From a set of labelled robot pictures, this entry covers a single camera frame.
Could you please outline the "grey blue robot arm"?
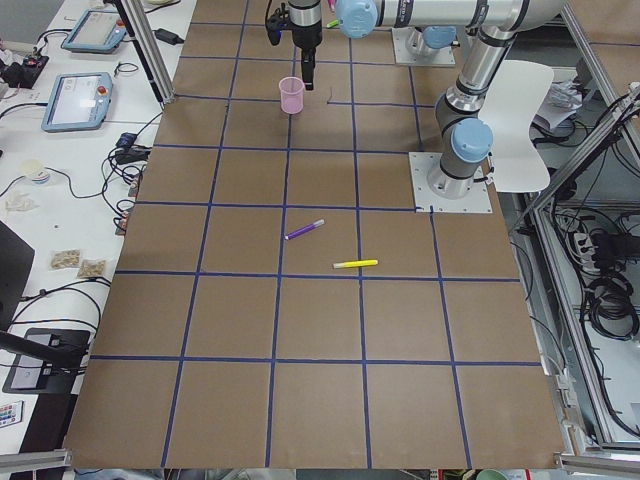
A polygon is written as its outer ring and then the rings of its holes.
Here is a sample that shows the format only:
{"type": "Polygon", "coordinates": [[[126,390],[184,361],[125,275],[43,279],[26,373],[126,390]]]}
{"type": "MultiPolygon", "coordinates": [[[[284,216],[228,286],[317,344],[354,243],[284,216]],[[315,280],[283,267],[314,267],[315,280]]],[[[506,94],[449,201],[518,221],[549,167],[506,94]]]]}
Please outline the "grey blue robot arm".
{"type": "Polygon", "coordinates": [[[550,68],[506,56],[518,33],[542,26],[561,1],[436,1],[420,23],[473,27],[470,53],[454,85],[436,104],[444,151],[428,174],[435,194],[467,195],[481,163],[490,160],[497,190],[535,192],[550,175],[530,139],[530,124],[553,79],[550,68]]]}
{"type": "Polygon", "coordinates": [[[481,97],[493,80],[512,39],[553,19],[563,1],[337,1],[342,33],[359,39],[382,26],[461,26],[478,38],[457,80],[461,95],[481,97]]]}

